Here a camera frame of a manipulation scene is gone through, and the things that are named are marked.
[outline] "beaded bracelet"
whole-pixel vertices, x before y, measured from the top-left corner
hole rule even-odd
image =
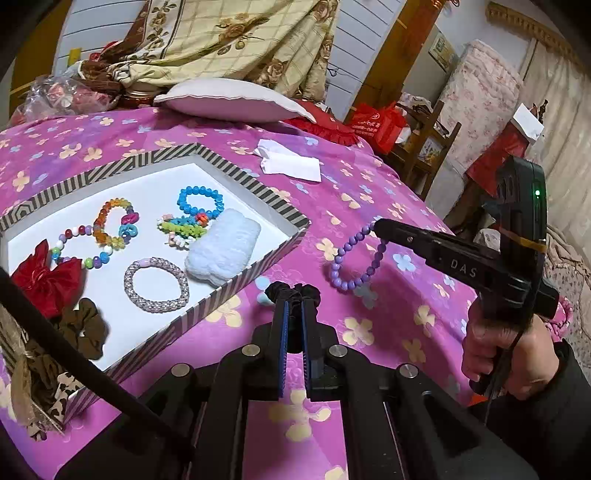
[[[78,235],[90,235],[92,233],[92,227],[90,225],[80,225],[78,228],[73,230],[67,229],[64,233],[61,233],[56,242],[56,246],[51,249],[51,258],[59,265],[62,262],[67,262],[71,258],[76,257],[62,257],[61,251],[64,250],[66,242],[72,237]],[[100,268],[104,264],[109,263],[109,256],[113,253],[113,247],[105,245],[103,251],[94,258],[88,257],[82,262],[82,268]]]
[[[160,230],[168,232],[168,244],[171,247],[188,249],[196,238],[207,232],[192,217],[174,218],[171,213],[162,215],[156,220],[156,224]]]
[[[193,207],[189,203],[187,203],[187,195],[205,195],[206,197],[211,197],[216,202],[216,209],[214,211],[211,211]],[[207,220],[217,218],[224,210],[223,195],[221,193],[218,193],[217,190],[197,186],[181,189],[180,193],[178,194],[177,205],[180,208],[180,210],[186,213],[187,215],[196,216],[198,213],[204,213],[205,215],[207,215]]]
[[[162,268],[162,270],[172,273],[172,275],[174,275],[178,280],[178,284],[181,287],[180,297],[175,300],[166,301],[146,300],[145,298],[140,297],[134,290],[134,274],[140,268],[148,267]],[[129,267],[127,267],[127,270],[125,271],[125,275],[123,277],[123,286],[129,299],[146,312],[172,312],[173,310],[178,310],[184,307],[189,302],[189,281],[187,280],[187,276],[179,267],[168,260],[165,260],[164,258],[143,258],[142,260],[136,260],[133,262]]]
[[[125,209],[126,214],[121,217],[121,226],[119,227],[119,236],[111,237],[105,233],[105,222],[107,215],[113,207],[122,207]],[[99,245],[110,245],[115,250],[125,248],[125,245],[129,243],[132,237],[137,236],[138,229],[133,223],[139,220],[139,214],[134,212],[134,207],[131,205],[129,200],[123,198],[114,198],[108,202],[105,202],[103,208],[100,209],[99,216],[96,218],[94,225],[92,226],[92,235],[96,238],[96,242]]]
[[[355,288],[360,287],[365,282],[369,281],[369,278],[375,273],[376,269],[379,267],[381,260],[384,258],[384,252],[386,251],[386,245],[388,244],[387,240],[383,238],[380,240],[380,244],[378,245],[378,251],[374,255],[374,261],[371,262],[371,266],[367,268],[365,273],[360,277],[355,278],[354,280],[344,281],[339,277],[339,270],[340,266],[345,259],[345,255],[347,252],[353,250],[353,246],[356,245],[358,242],[362,242],[365,239],[366,235],[374,229],[374,222],[369,225],[364,226],[361,231],[357,232],[354,236],[349,237],[349,241],[345,243],[341,248],[338,250],[338,255],[335,257],[333,264],[331,265],[330,271],[330,278],[332,279],[332,284],[335,288],[339,288],[342,291],[347,290],[354,290]]]

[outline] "orange beaded bracelet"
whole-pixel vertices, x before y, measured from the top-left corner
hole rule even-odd
[[[119,235],[111,237],[105,233],[105,223],[107,215],[113,207],[122,207],[125,209],[126,214],[121,218],[121,226],[119,227]],[[94,225],[92,226],[92,235],[96,238],[96,242],[99,245],[110,245],[115,250],[125,248],[125,245],[129,243],[129,240],[138,234],[138,229],[133,223],[139,220],[139,214],[134,212],[134,207],[131,205],[129,200],[123,198],[114,198],[108,202],[105,202],[103,208],[101,208],[98,217],[96,218]]]

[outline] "wooden chair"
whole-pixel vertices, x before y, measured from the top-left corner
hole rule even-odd
[[[416,112],[407,106],[398,104],[400,108],[403,108],[412,118],[418,122],[417,128],[420,130],[420,134],[410,151],[406,151],[402,148],[402,146],[396,144],[394,145],[392,151],[386,155],[384,159],[388,166],[394,168],[396,171],[399,171],[401,180],[411,188],[411,175],[415,168],[427,174],[425,185],[423,186],[423,189],[419,195],[423,201],[425,198],[427,198],[427,193],[431,188],[433,179],[441,167],[443,160],[445,160],[449,149],[453,145],[457,133],[462,127],[460,122],[456,123],[452,133],[447,137],[444,137],[435,129],[435,124],[439,118],[441,110],[443,109],[443,105],[444,103],[442,101],[438,101],[435,105],[433,113],[431,115],[426,115],[424,113]],[[439,155],[433,159],[430,165],[418,157],[419,153],[421,153],[421,150],[423,149],[423,145],[429,137],[432,137],[437,141],[437,143],[441,145],[441,151],[439,152]]]

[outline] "red bow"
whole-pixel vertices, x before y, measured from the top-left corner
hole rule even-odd
[[[68,260],[50,270],[47,266],[48,252],[47,240],[43,240],[11,278],[43,316],[50,319],[74,303],[82,279],[82,260]]]

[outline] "pink floral bedsheet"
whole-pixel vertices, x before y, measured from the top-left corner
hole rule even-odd
[[[252,155],[268,138],[320,159],[322,182],[265,175]],[[390,244],[370,284],[347,294],[327,280],[337,247],[368,222],[403,220],[434,231],[448,230],[425,204],[372,155],[367,144],[343,147],[286,124],[265,128],[190,118],[158,108],[113,111],[96,116],[53,118],[0,133],[0,212],[42,189],[90,168],[137,152],[200,142],[248,170],[311,219],[301,245],[264,272],[204,321],[123,382],[141,394],[178,362],[200,367],[248,343],[255,326],[270,322],[263,291],[270,282],[310,283],[322,293],[319,320],[333,325],[341,343],[372,362],[395,367],[412,362],[450,395],[465,402],[470,391],[460,372],[461,340],[474,291],[425,266],[411,251]],[[370,236],[347,256],[346,269],[359,274],[371,262],[378,239]],[[50,433],[34,442],[14,422],[9,378],[0,370],[0,419],[26,460],[52,479],[118,412],[103,401],[72,420],[65,436]],[[300,356],[287,361],[285,397],[249,408],[243,477],[257,480],[345,480],[346,456],[339,403],[306,399]]]

